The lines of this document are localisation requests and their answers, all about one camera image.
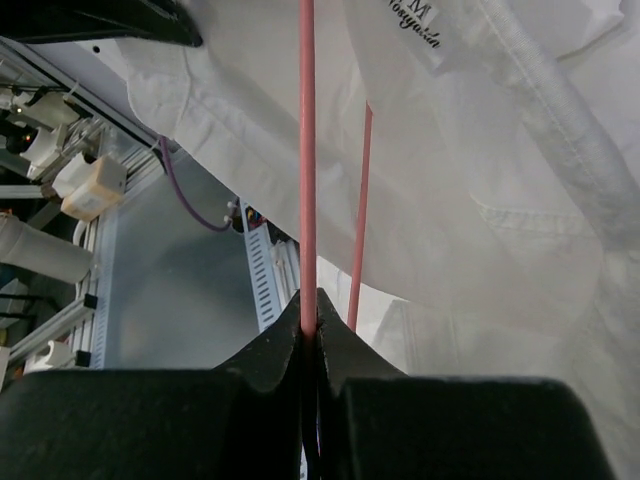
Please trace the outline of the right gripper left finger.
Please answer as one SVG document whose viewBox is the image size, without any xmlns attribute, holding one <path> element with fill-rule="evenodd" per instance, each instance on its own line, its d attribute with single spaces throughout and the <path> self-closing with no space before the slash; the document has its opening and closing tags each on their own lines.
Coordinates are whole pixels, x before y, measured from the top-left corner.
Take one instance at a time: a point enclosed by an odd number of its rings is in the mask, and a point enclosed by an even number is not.
<svg viewBox="0 0 640 480">
<path fill-rule="evenodd" d="M 1 396 L 5 479 L 296 479 L 300 302 L 198 370 L 49 370 Z"/>
</svg>

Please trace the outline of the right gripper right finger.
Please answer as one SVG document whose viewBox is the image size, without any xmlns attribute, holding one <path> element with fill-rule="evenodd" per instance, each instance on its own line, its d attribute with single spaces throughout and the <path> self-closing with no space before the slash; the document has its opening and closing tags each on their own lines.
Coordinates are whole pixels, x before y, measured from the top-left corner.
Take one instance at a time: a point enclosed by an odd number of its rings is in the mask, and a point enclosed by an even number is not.
<svg viewBox="0 0 640 480">
<path fill-rule="evenodd" d="M 317 294 L 325 479 L 610 479 L 591 419 L 546 378 L 407 375 Z"/>
</svg>

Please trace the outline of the pink wire hanger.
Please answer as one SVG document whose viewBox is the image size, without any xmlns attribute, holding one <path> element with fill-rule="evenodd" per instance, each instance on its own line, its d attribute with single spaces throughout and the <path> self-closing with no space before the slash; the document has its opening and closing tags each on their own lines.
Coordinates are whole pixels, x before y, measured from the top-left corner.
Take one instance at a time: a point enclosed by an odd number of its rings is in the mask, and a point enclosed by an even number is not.
<svg viewBox="0 0 640 480">
<path fill-rule="evenodd" d="M 317 331 L 316 270 L 316 58 L 315 8 L 299 3 L 299 199 L 300 199 L 300 327 L 305 342 Z M 357 328 L 364 263 L 373 113 L 365 106 L 361 187 L 357 215 L 347 326 Z"/>
</svg>

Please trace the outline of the white shirt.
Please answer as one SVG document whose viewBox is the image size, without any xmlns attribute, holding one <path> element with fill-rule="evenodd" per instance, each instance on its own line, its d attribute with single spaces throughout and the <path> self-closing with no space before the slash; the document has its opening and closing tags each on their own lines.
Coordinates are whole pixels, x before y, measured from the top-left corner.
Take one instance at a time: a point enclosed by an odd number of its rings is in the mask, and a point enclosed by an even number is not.
<svg viewBox="0 0 640 480">
<path fill-rule="evenodd" d="M 417 375 L 556 378 L 639 475 L 639 5 L 319 1 L 318 282 Z"/>
</svg>

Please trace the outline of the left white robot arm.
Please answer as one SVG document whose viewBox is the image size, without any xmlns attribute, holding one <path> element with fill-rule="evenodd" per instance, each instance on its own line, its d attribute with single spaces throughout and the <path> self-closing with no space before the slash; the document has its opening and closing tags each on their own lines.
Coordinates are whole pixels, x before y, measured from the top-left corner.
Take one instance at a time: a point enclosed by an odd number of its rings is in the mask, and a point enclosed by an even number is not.
<svg viewBox="0 0 640 480">
<path fill-rule="evenodd" d="M 203 40 L 177 1 L 7 0 L 1 35 L 23 44 L 137 38 L 199 47 Z"/>
</svg>

